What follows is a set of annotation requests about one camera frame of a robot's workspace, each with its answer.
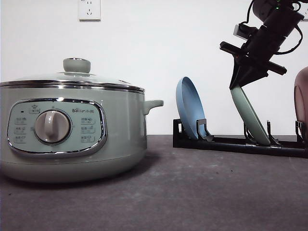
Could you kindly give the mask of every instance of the electrical socket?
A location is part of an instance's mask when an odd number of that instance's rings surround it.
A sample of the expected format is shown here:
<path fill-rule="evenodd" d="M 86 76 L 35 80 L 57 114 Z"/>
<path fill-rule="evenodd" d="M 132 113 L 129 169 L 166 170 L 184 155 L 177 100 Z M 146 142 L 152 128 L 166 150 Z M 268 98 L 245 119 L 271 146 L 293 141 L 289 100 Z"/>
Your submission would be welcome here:
<path fill-rule="evenodd" d="M 293 3 L 293 7 L 294 7 L 294 10 L 297 11 L 299 5 L 296 3 Z M 298 12 L 304 15 L 305 18 L 303 19 L 303 21 L 308 21 L 308 4 L 301 3 L 301 8 L 299 9 Z"/>
<path fill-rule="evenodd" d="M 101 20 L 101 0 L 78 0 L 80 21 Z"/>

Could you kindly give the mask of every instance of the white wall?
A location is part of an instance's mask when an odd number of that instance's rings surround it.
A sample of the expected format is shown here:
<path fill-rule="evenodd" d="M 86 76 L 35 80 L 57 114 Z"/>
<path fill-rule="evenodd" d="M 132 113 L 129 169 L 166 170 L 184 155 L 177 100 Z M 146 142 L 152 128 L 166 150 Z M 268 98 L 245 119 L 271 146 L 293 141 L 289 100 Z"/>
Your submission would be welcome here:
<path fill-rule="evenodd" d="M 116 77 L 146 89 L 146 99 L 163 99 L 163 108 L 147 116 L 148 134 L 172 134 L 178 118 L 175 88 L 190 77 L 201 97 L 213 134 L 242 134 L 231 99 L 233 70 L 221 41 L 241 46 L 233 36 L 244 21 L 248 0 L 103 0 L 101 22 L 79 22 L 77 0 L 1 1 L 1 81 L 62 71 L 62 59 L 82 57 L 91 72 Z M 261 22 L 251 13 L 251 26 Z M 295 52 L 274 57 L 286 75 L 269 73 L 244 90 L 263 125 L 272 133 L 294 134 L 293 85 L 308 66 L 308 23 L 300 23 L 304 41 Z M 297 44 L 294 31 L 282 50 Z"/>

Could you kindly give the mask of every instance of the cable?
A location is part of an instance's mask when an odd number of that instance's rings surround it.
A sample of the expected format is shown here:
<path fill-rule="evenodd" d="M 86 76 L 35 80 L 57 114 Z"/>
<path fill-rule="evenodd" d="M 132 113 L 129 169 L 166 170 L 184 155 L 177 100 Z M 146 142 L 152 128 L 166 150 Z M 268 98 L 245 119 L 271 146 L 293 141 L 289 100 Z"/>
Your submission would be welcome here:
<path fill-rule="evenodd" d="M 284 52 L 277 52 L 275 53 L 276 55 L 281 55 L 281 54 L 288 54 L 288 53 L 291 53 L 293 52 L 296 48 L 298 48 L 298 46 L 301 44 L 302 40 L 303 40 L 303 32 L 300 30 L 300 28 L 298 27 L 298 25 L 295 26 L 295 29 L 299 32 L 301 38 L 300 40 L 298 41 L 298 44 L 293 47 L 292 49 L 288 50 L 288 51 L 284 51 Z"/>
<path fill-rule="evenodd" d="M 244 24 L 244 23 L 245 23 L 245 24 L 249 23 L 249 14 L 250 14 L 250 10 L 251 10 L 251 7 L 252 7 L 252 4 L 254 3 L 254 1 L 255 1 L 255 0 L 252 0 L 251 3 L 250 3 L 250 5 L 249 5 L 246 21 L 241 22 L 240 25 L 241 25 L 241 24 Z"/>

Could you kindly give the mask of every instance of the electric hot pot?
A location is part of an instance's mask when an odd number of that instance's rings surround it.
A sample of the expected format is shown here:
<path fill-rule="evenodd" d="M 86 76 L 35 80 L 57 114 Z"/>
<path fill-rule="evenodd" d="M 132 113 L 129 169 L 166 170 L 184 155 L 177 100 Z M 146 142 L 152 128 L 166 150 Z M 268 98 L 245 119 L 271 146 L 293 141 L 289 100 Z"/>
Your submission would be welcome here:
<path fill-rule="evenodd" d="M 65 72 L 2 82 L 1 171 L 31 182 L 103 178 L 132 168 L 147 148 L 146 119 L 162 100 L 64 60 Z"/>

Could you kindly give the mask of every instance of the black dish rack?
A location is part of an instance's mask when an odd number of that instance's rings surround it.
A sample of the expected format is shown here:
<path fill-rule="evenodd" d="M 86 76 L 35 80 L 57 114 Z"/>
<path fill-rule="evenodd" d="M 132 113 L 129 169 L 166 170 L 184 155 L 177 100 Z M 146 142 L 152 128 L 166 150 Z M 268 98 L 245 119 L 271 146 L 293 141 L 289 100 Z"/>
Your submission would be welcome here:
<path fill-rule="evenodd" d="M 305 142 L 306 125 L 299 121 L 295 122 L 296 141 L 280 141 L 275 139 L 270 132 L 270 122 L 267 121 L 270 146 L 258 144 L 250 134 L 245 124 L 244 138 L 230 138 L 211 135 L 206 127 L 206 119 L 197 120 L 196 126 L 198 140 L 193 140 L 186 134 L 181 120 L 174 119 L 173 147 L 308 158 L 308 146 Z M 205 137 L 203 137 L 200 133 L 200 129 L 203 129 L 203 127 L 208 134 Z"/>

